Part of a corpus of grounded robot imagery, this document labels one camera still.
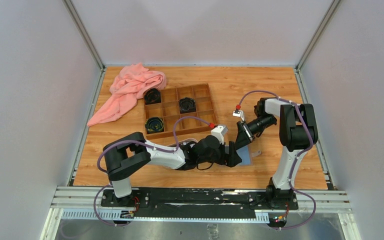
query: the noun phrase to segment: pink towel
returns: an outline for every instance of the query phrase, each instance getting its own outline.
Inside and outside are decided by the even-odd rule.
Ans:
[[[149,71],[142,63],[125,66],[115,77],[109,91],[111,97],[87,122],[87,126],[115,121],[126,114],[151,89],[159,90],[167,85],[166,75]]]

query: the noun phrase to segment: black cable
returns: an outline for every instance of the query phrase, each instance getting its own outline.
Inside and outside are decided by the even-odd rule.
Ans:
[[[198,166],[199,166],[199,164],[198,164],[198,165],[196,165],[196,169],[198,169],[199,171],[204,171],[204,170],[208,170],[208,169],[210,169],[213,165],[214,165],[214,161],[211,163],[211,165],[210,165],[209,167],[204,168],[204,169],[200,169],[200,168],[198,167]]]

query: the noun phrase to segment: wood grain surface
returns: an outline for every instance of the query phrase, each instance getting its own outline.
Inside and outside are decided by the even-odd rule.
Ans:
[[[103,79],[95,112],[110,97],[110,85],[122,67],[108,67]],[[220,124],[227,125],[227,139],[234,141],[237,135],[237,117],[232,111],[241,97],[252,90],[268,90],[285,99],[302,102],[300,91],[291,67],[149,67],[150,70],[164,72],[167,87],[180,87],[208,83],[215,105],[215,113]],[[253,93],[242,103],[245,119],[255,118],[254,105],[261,97],[268,95]],[[89,128],[74,186],[103,186],[109,183],[107,175],[97,169],[97,158],[108,143],[133,132],[144,132],[144,104],[140,99],[137,105],[114,122],[97,124]],[[200,140],[210,132],[200,132],[179,136],[179,141],[187,138]],[[152,140],[156,144],[170,145],[173,137]],[[130,177],[133,187],[185,187],[185,188],[243,188],[265,189],[270,177],[278,167],[282,145],[279,140],[279,125],[271,126],[249,145],[250,152],[261,151],[254,157],[252,165],[229,168],[215,164],[211,169],[200,171],[178,171],[163,166],[146,165]],[[298,189],[327,189],[319,157],[314,147],[302,160],[296,175]]]

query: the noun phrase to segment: white robotic arm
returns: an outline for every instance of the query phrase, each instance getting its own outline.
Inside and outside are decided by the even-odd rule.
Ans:
[[[155,144],[146,140],[140,132],[132,133],[108,144],[104,150],[121,141],[142,143],[141,145],[121,144],[112,147],[104,155],[108,178],[114,188],[115,196],[120,199],[131,194],[130,175],[146,164],[184,171],[194,169],[198,164],[205,162],[228,167],[236,166],[242,160],[235,151],[234,142],[225,146],[224,135],[227,131],[228,128],[220,124],[212,129],[211,135],[206,138],[198,142],[184,141],[179,144],[179,147]],[[133,156],[128,157],[127,148],[133,152]]]
[[[298,106],[315,143],[318,134],[313,106],[311,104],[299,104]],[[296,125],[296,122],[299,122],[298,113],[292,104],[276,98],[261,98],[255,106],[254,113],[257,119],[246,123],[243,121],[242,111],[235,110],[233,112],[234,116],[242,119],[241,122],[237,123],[236,145],[244,146],[251,143],[255,139],[254,135],[259,137],[265,128],[277,123],[274,116],[280,118],[279,137],[283,149],[277,171],[270,183],[277,190],[290,190],[291,186],[295,185],[295,177],[306,152],[299,156],[298,154],[310,144],[303,126]]]

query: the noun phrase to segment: metal frame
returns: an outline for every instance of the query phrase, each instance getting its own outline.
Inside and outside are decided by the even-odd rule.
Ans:
[[[82,21],[80,20],[80,17],[73,5],[73,2],[71,0],[62,0],[64,4],[67,7],[68,12],[70,13],[73,21],[75,22],[80,34],[82,35],[86,45],[88,46],[93,58],[95,59],[97,65],[101,68],[101,76],[99,78],[99,81],[96,86],[96,90],[90,105],[89,109],[89,115],[88,117],[93,114],[95,109],[95,104],[98,99],[99,92],[101,90],[102,82],[105,75],[105,69],[107,66],[104,66],[101,58],[99,57],[99,54],[94,47],[92,40],[90,39],[85,27],[82,24]],[[337,10],[341,0],[332,0],[331,5],[329,9],[327,10],[323,20],[321,21],[320,25],[318,26],[316,32],[314,33],[311,41],[309,42],[306,50],[304,51],[302,57],[299,60],[299,63],[294,66],[294,73],[297,79],[297,83],[299,86],[299,90],[302,96],[302,100],[304,103],[308,103],[308,95],[307,95],[307,89],[303,82],[303,78],[301,75],[301,69],[304,66],[306,60],[308,59],[310,53],[312,52],[313,48],[317,44],[317,41],[319,40],[320,36],[322,35],[323,31],[326,29],[326,26],[328,25],[329,21],[331,20],[332,16],[334,15],[335,11]],[[74,179],[76,176],[76,170],[77,166],[80,161],[81,153],[84,148],[84,144],[86,141],[86,136],[88,133],[89,128],[85,127],[82,137],[80,139],[79,149],[77,152],[77,156],[75,158],[75,163],[73,167],[73,172],[71,175],[71,178]],[[323,142],[318,141],[316,144],[317,152],[320,157],[320,163],[322,166],[322,169],[326,175],[326,182],[334,186],[334,180],[329,175],[329,164],[325,159],[325,155],[323,152]],[[79,218],[84,216],[87,216],[88,213],[91,212],[91,209],[93,208],[93,201],[94,197],[96,196],[96,193],[100,187],[82,187],[82,186],[63,186],[63,187],[57,187],[56,192],[54,194],[50,210],[45,222],[45,225],[42,230],[42,234],[40,239],[43,240],[53,240],[56,236],[60,220],[62,218],[66,218],[67,216],[71,216],[72,218]],[[236,189],[235,192],[256,192],[256,191],[264,191],[264,189]],[[360,233],[357,229],[357,225],[354,220],[353,211],[351,209],[351,205],[348,200],[348,196],[345,191],[338,191],[338,190],[306,190],[303,191],[312,197],[315,198],[317,203],[316,212],[317,213],[336,213],[338,214],[338,217],[341,222],[342,231],[345,236],[345,239],[357,239],[360,240]],[[111,212],[113,210],[120,211],[122,209],[131,210],[129,208],[120,208],[120,207],[114,207],[114,208],[101,208],[100,202],[101,202],[102,193],[98,196],[97,199],[97,205],[98,208],[102,212]],[[308,199],[307,197],[297,194],[297,200],[299,209],[298,210],[292,210],[291,212],[296,213],[311,213],[313,210],[313,202]],[[68,212],[71,211],[72,213],[76,212],[77,214],[67,215]],[[282,210],[256,210],[257,216],[263,216],[264,214],[268,213],[279,213],[283,212]],[[164,221],[167,219],[154,219],[154,218],[143,218],[143,219],[136,219],[136,221]],[[170,221],[175,222],[190,222],[190,219],[186,218],[179,218],[179,219],[171,219]],[[199,219],[200,222],[211,222],[210,219]],[[235,219],[228,219],[228,222],[235,222]]]
[[[313,51],[314,46],[316,45],[322,33],[325,31],[326,26],[328,25],[329,21],[332,19],[332,16],[335,14],[335,11],[337,10],[340,3],[341,3],[341,0],[333,0],[332,3],[330,4],[329,9],[327,10],[326,14],[323,17],[323,20],[321,20],[320,25],[318,26],[310,42],[308,43],[307,48],[302,54],[301,59],[296,65],[295,68],[297,70],[301,70],[303,68],[304,63],[308,59],[310,53]]]
[[[101,187],[92,186],[59,186],[56,188],[50,207],[52,209],[92,209],[94,198]],[[235,189],[226,191],[224,194],[237,194],[260,192],[265,189]],[[312,196],[317,203],[316,213],[352,213],[350,202],[345,191],[337,190],[304,190],[303,192]],[[100,209],[102,192],[98,195],[96,205]],[[294,213],[311,213],[313,202],[304,195],[297,194],[299,209],[291,210]],[[131,207],[105,207],[105,209],[132,210]],[[284,210],[256,210],[262,213],[283,213]]]
[[[105,65],[102,62],[101,57],[98,54],[97,49],[95,48],[91,37],[88,34],[88,31],[86,31],[85,26],[82,23],[82,20],[80,19],[79,14],[77,13],[76,8],[74,7],[74,4],[72,0],[62,0],[65,7],[67,8],[68,13],[70,14],[75,26],[77,27],[81,37],[84,40],[84,43],[86,44],[87,48],[90,51],[90,54],[92,54],[93,59],[95,60],[96,64],[100,68],[101,72],[104,70]]]
[[[86,122],[94,114],[95,106],[96,106],[97,101],[98,101],[99,93],[101,91],[102,83],[104,82],[104,76],[105,76],[106,72],[107,72],[107,67],[104,67],[102,69],[101,74],[99,76],[99,79],[98,79],[98,81],[96,83],[95,92],[93,93],[92,100],[91,100],[91,102],[89,104],[90,107],[89,107],[89,113],[87,114]],[[83,152],[83,149],[85,147],[85,142],[86,142],[86,137],[88,136],[88,132],[89,132],[89,127],[85,123],[84,124],[84,130],[83,130],[83,133],[81,135],[81,138],[80,138],[80,141],[79,141],[79,144],[78,144],[78,149],[77,149],[77,154],[75,156],[74,165],[73,165],[73,168],[71,170],[71,175],[70,175],[70,178],[68,179],[67,185],[72,185],[73,181],[74,181],[74,178],[76,177],[77,168],[79,166],[80,158],[82,156],[82,152]]]

